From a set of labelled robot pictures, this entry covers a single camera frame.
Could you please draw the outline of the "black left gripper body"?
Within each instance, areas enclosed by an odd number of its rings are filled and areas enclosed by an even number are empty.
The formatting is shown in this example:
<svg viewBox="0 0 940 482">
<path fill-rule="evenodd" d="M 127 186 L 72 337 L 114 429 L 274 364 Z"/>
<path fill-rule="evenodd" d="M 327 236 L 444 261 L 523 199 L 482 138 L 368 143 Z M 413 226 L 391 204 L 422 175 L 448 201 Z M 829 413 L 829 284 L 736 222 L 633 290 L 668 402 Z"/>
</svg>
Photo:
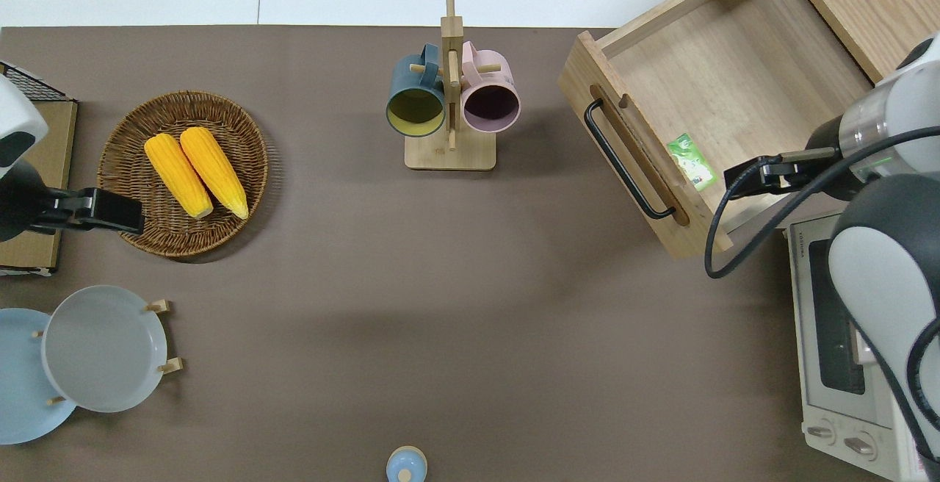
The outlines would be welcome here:
<svg viewBox="0 0 940 482">
<path fill-rule="evenodd" d="M 31 222 L 32 233 L 53 235 L 59 230 L 90 231 L 96 228 L 88 218 L 97 188 L 54 190 L 38 198 L 38 214 Z"/>
</svg>

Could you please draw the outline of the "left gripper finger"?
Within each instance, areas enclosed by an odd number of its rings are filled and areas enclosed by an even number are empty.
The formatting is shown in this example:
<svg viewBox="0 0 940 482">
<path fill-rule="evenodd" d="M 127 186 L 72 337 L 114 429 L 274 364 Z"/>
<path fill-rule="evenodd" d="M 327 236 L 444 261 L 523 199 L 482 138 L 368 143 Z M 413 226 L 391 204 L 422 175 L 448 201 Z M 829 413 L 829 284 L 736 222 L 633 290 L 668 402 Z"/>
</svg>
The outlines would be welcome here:
<svg viewBox="0 0 940 482">
<path fill-rule="evenodd" d="M 141 201 L 107 190 L 96 190 L 96 225 L 133 235 L 143 234 L 145 213 Z"/>
</svg>

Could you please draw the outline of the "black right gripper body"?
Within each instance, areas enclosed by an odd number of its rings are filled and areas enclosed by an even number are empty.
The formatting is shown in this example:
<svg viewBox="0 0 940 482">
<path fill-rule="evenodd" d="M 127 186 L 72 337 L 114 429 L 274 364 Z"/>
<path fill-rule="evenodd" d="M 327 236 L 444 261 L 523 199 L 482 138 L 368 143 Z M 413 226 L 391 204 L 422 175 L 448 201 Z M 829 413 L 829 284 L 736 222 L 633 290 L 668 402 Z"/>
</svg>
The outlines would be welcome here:
<svg viewBox="0 0 940 482">
<path fill-rule="evenodd" d="M 762 186 L 775 195 L 801 190 L 842 158 L 838 148 L 805 148 L 772 155 L 762 166 Z"/>
</svg>

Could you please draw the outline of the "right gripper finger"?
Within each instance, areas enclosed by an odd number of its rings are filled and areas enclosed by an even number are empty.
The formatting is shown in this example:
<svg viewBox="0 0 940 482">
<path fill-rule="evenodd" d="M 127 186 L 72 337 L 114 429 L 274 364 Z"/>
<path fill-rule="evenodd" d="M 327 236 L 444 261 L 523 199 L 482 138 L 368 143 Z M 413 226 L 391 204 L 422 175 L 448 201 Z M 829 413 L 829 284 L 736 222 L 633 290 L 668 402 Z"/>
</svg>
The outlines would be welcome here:
<svg viewBox="0 0 940 482">
<path fill-rule="evenodd" d="M 767 193 L 762 168 L 768 164 L 769 157 L 756 157 L 737 166 L 724 170 L 726 197 L 730 201 L 759 196 Z"/>
</svg>

